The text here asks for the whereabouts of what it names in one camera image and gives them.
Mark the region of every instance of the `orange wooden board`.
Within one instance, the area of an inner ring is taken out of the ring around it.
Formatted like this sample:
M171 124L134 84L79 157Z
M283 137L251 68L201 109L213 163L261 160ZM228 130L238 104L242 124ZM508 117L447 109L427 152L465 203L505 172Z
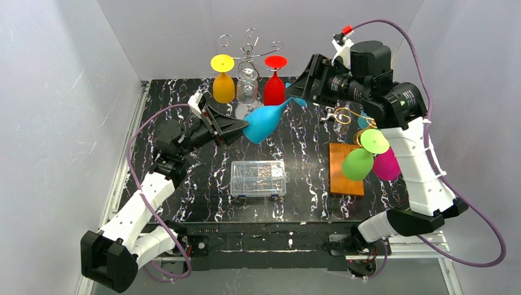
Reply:
M352 181L342 174L342 162L354 149L355 144L329 144L329 192L331 194L364 195L364 182Z

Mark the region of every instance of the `clear plastic box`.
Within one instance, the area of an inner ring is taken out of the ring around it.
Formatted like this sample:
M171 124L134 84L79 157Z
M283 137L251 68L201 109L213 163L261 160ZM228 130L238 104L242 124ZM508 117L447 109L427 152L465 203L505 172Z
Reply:
M232 197L283 197L284 161L233 161L230 183Z

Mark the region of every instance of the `black marble table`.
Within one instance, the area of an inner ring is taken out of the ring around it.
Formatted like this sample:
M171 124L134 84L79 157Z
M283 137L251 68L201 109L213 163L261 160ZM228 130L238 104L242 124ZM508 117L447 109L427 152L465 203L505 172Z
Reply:
M294 78L283 78L285 82ZM211 97L212 79L153 80L143 112L144 122L158 110L186 103L197 90L209 90L209 104L233 116L237 102L219 104ZM260 92L266 83L260 81ZM242 137L230 146L213 143L187 156L187 177L176 192L159 208L163 219L177 222L336 222L359 221L405 200L402 179L382 181L371 173L364 180L365 196L329 193L329 143L353 143L359 130L352 120L347 136L333 131L333 121L319 123L324 108L308 104L302 109L290 103L275 132L260 145ZM158 117L139 135L133 161L142 179L152 163L155 126L167 119L178 120L185 128L195 119L188 108L173 109ZM287 195L277 200L237 200L230 196L230 168L234 160L284 160L289 176ZM126 183L120 208L136 190Z

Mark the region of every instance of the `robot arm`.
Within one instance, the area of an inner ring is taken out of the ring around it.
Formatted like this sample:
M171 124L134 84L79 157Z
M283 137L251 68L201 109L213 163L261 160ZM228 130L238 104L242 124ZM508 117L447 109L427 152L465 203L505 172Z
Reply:
M330 107L339 100L359 103L390 142L409 199L351 229L346 245L361 250L381 238L433 232L444 225L445 218L458 216L468 206L455 197L429 163L423 145L427 109L419 89L393 81L389 47L379 41L354 44L347 39L351 33L347 27L334 36L337 54L333 60L313 55L303 74L286 89L286 96ZM432 143L429 149L436 160Z
M87 231L80 243L82 275L117 292L125 291L138 270L153 258L175 247L169 233L158 226L139 237L152 213L145 206L145 195L153 210L171 196L186 176L188 165L184 156L210 141L230 144L242 136L249 123L227 117L206 105L204 95L197 92L189 100L195 123L184 130L177 120L167 120L157 128L154 163L141 187L107 224L97 232ZM174 236L184 234L183 228L168 226Z

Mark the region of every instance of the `gray wall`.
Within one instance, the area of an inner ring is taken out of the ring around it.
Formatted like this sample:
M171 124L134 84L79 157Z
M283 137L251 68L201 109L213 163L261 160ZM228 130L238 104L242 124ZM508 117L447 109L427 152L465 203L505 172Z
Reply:
M302 73L313 53L333 57L332 36L344 26L370 18L390 18L408 28L423 0L98 0L141 80L214 77L210 60L217 53L238 56L238 46L219 47L231 34L245 44L244 32L260 31L257 52L272 41L285 47L282 76ZM401 42L392 28L361 28L357 40L377 39L393 51ZM257 60L264 65L264 59ZM267 71L261 75L270 76Z
M0 1L2 294L73 294L140 81L95 0Z
M465 294L521 293L519 15L519 1L425 1L409 29L434 96L432 137L441 165L507 241L499 266L455 263ZM418 83L405 44L394 69L398 79ZM443 229L458 257L487 262L499 253L495 236L471 211Z

